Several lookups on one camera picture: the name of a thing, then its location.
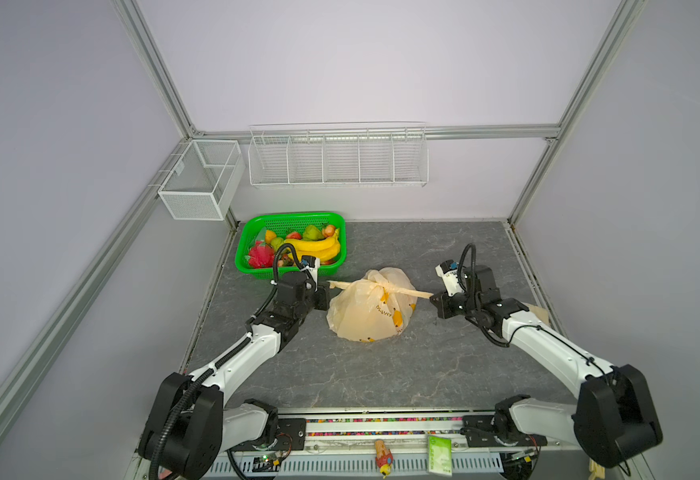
wire mesh basket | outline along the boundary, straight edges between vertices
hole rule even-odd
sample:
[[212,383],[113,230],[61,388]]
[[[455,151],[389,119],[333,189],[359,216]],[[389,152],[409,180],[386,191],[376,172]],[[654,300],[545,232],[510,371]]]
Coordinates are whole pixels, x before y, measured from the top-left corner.
[[302,125],[277,126],[284,127],[302,129],[251,127],[249,174],[254,187],[427,183],[429,156],[422,124],[404,127],[345,124],[343,129],[327,130],[304,129]]
[[224,220],[245,162],[235,140],[191,140],[158,195],[177,220]]

plastic bag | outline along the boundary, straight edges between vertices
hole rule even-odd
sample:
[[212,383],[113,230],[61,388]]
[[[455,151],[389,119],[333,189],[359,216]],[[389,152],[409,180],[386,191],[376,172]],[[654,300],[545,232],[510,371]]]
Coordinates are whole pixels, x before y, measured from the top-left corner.
[[369,270],[362,280],[335,282],[331,288],[345,291],[331,300],[326,314],[328,326],[336,334],[356,342],[373,342],[398,335],[406,329],[417,308],[417,297],[432,293],[414,290],[408,276],[399,268]]

black bracket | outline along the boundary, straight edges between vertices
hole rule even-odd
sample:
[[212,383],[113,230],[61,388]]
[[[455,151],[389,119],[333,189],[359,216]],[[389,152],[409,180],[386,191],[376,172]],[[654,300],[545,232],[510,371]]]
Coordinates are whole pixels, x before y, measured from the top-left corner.
[[[493,425],[494,415],[468,415],[462,417],[462,423],[464,427],[461,429],[462,435],[467,439],[467,446],[473,447],[504,447],[504,443],[497,440],[497,431]],[[505,443],[515,443],[518,447],[533,447],[534,443],[531,441],[531,437],[536,440],[536,445],[543,447],[547,445],[547,437],[539,435],[526,435],[516,437],[512,441],[505,441]]]
[[[307,420],[304,418],[279,418],[278,427],[275,430],[275,440],[278,442],[268,451],[272,450],[288,450],[288,437],[278,436],[279,433],[285,433],[291,437],[291,450],[304,450],[305,438],[307,437]],[[261,448],[258,443],[259,439],[243,442],[231,448],[234,452],[255,452]]]
[[574,434],[582,450],[611,468],[662,443],[662,428],[643,374],[631,365],[613,366],[605,378],[579,387]]
[[[166,419],[190,381],[189,376],[172,373],[161,383],[137,448],[143,458],[153,455]],[[169,435],[160,459],[161,466],[188,480],[198,480],[205,475],[221,446],[224,398],[216,387],[202,386],[198,390],[192,413],[182,414]]]
[[521,310],[528,311],[527,306],[514,298],[502,298],[493,272],[488,266],[478,265],[475,275],[466,275],[466,277],[464,279],[465,286],[468,291],[472,287],[475,288],[476,298],[469,298],[466,293],[456,293],[449,296],[448,292],[441,292],[432,295],[430,302],[437,309],[438,318],[447,319],[463,315],[472,319],[471,321],[478,326],[493,330],[501,337],[502,323],[509,318],[510,314]]
[[313,309],[328,310],[328,304],[328,290],[316,285],[308,272],[286,272],[278,281],[272,311],[260,313],[253,324],[267,325],[280,333],[283,350],[299,332],[307,314]]

robotic arm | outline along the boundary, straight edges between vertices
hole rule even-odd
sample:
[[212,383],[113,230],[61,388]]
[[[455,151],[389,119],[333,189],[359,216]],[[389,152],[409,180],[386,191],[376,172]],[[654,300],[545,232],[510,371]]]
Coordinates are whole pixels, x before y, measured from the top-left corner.
[[[471,251],[470,271],[463,268]],[[633,366],[613,366],[576,346],[513,298],[502,298],[489,267],[475,266],[475,245],[436,267],[446,291],[431,297],[440,318],[464,315],[493,344],[518,346],[571,391],[574,405],[515,396],[499,402],[493,424],[482,432],[502,442],[537,434],[580,445],[599,465],[611,468],[662,442],[648,384]],[[470,440],[467,426],[463,433]]]
[[[275,258],[291,246],[278,249]],[[472,249],[469,271],[463,268]],[[613,366],[547,327],[528,307],[502,298],[487,266],[475,267],[475,246],[436,268],[447,290],[431,298],[440,318],[461,315],[493,344],[518,346],[552,372],[577,398],[577,405],[540,402],[514,396],[497,403],[490,426],[470,425],[463,435],[495,436],[507,445],[536,434],[580,445],[598,464],[612,467],[662,441],[662,430],[643,374],[630,365]],[[317,283],[319,259],[303,256],[299,271],[278,277],[264,304],[246,322],[246,334],[208,365],[189,375],[172,373],[163,380],[137,452],[150,460],[149,480],[159,466],[197,480],[209,470],[219,450],[243,442],[274,446],[278,409],[253,398],[225,410],[231,394],[266,360],[297,334],[307,314],[328,310],[328,293]],[[271,301],[270,311],[264,310]]]
[[[275,258],[284,249],[278,249]],[[293,247],[291,253],[298,258]],[[171,478],[196,480],[209,470],[219,450],[250,440],[274,444],[278,408],[253,398],[238,408],[224,407],[246,378],[294,338],[311,310],[328,310],[328,292],[317,284],[319,266],[319,259],[303,256],[298,272],[280,278],[274,266],[272,292],[246,322],[247,333],[208,365],[163,380],[137,449],[150,460],[150,480],[157,478],[159,466],[171,470]],[[271,311],[264,312],[273,298]]]

bunch of bananas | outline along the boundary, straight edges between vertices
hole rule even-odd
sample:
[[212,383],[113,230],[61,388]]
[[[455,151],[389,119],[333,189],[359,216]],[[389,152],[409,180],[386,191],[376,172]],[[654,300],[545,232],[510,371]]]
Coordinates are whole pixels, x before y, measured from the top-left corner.
[[302,255],[314,256],[321,259],[322,264],[338,255],[339,249],[341,248],[339,244],[338,228],[334,231],[333,235],[317,242],[287,238],[283,243],[293,245],[297,250],[299,258],[302,258]]

